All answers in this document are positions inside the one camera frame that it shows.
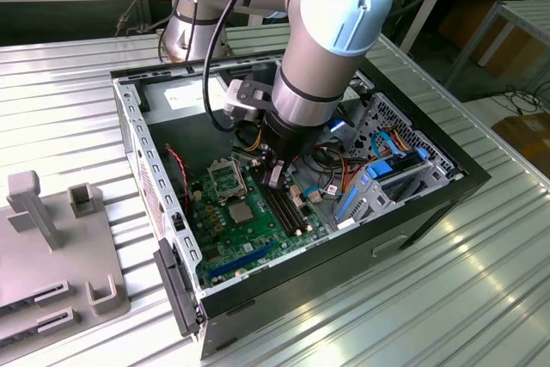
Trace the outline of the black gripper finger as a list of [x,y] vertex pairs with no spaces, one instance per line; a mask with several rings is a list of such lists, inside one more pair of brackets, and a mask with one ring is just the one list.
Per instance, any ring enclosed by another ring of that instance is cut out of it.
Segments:
[[295,153],[291,147],[273,149],[265,147],[260,160],[260,183],[265,187],[279,189],[284,172],[288,169]]

